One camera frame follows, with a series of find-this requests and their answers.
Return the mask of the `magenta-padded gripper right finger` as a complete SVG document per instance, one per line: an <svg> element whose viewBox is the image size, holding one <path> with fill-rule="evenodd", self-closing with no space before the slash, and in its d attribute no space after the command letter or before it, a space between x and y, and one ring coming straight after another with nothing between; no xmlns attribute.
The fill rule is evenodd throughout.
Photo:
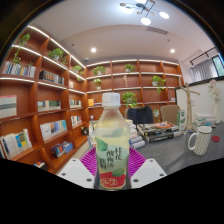
<svg viewBox="0 0 224 224"><path fill-rule="evenodd" d="M166 176L155 159L146 159L133 148L129 149L128 174L132 189L146 186Z"/></svg>

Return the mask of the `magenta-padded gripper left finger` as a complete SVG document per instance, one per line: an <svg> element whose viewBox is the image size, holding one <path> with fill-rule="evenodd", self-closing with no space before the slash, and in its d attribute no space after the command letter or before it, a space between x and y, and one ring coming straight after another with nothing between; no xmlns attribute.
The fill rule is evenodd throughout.
<svg viewBox="0 0 224 224"><path fill-rule="evenodd" d="M96 188L99 185L96 149L92 148L80 158L70 159L58 176L84 188Z"/></svg>

